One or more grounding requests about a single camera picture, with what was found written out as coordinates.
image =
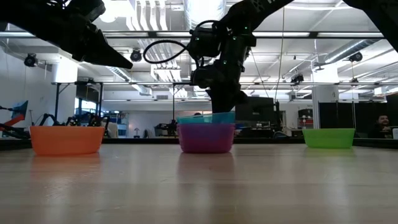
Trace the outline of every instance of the plastic bowl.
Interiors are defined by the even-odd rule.
[[[226,153],[232,148],[234,124],[178,124],[180,146],[186,153]]]
[[[82,155],[98,152],[104,127],[31,126],[33,150],[41,156]]]
[[[319,149],[350,149],[353,146],[355,129],[304,129],[308,147]]]
[[[233,124],[235,112],[204,114],[177,118],[179,124]]]

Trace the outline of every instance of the purple bowl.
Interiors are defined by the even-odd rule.
[[[178,124],[181,149],[186,153],[226,153],[232,148],[235,124]]]

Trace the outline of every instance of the table surface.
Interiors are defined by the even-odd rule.
[[[0,152],[2,223],[397,223],[398,151],[103,145],[94,155]]]

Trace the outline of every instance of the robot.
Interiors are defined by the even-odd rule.
[[[239,79],[244,72],[243,63],[248,52],[256,46],[252,31],[266,17],[292,1],[243,0],[233,5],[220,21],[204,21],[190,31],[191,41],[183,47],[197,64],[197,69],[191,75],[191,85],[209,88],[207,92],[214,113],[231,111],[238,103],[245,102],[247,96],[240,90]],[[396,0],[344,2],[363,10],[393,48],[398,50]],[[5,23],[9,22],[71,53],[75,60],[113,67],[132,67],[132,63],[112,49],[101,30],[92,24],[106,10],[102,0],[12,0],[2,3],[0,23],[3,24],[0,24],[0,29],[5,29]],[[200,27],[209,22],[213,24],[212,28]],[[165,40],[154,42],[148,48],[161,42]],[[144,60],[161,63],[146,58],[148,48],[143,53]],[[204,66],[203,62],[199,64],[204,57],[219,55],[220,59],[213,65]]]

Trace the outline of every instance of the orange bowl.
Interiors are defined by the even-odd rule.
[[[42,156],[81,155],[97,152],[104,127],[31,126],[33,150]]]

